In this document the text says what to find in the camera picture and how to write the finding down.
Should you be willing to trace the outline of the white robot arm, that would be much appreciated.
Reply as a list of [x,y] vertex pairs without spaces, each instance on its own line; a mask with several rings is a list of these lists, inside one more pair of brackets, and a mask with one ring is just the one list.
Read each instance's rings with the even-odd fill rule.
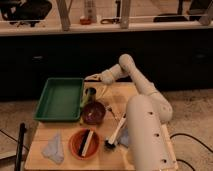
[[164,171],[174,166],[162,125],[172,119],[173,109],[167,99],[136,67],[129,54],[119,63],[98,74],[105,85],[129,76],[138,92],[126,104],[130,149],[136,171]]

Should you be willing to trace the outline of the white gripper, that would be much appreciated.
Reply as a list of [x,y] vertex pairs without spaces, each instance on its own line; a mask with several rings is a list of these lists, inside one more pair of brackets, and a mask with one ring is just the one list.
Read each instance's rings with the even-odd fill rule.
[[100,81],[106,85],[103,86],[102,91],[99,95],[99,99],[102,98],[104,96],[104,94],[107,92],[108,90],[108,86],[114,82],[114,77],[112,75],[112,73],[109,70],[105,70],[100,74],[93,74],[90,76],[86,76],[84,78],[84,80],[86,81]]

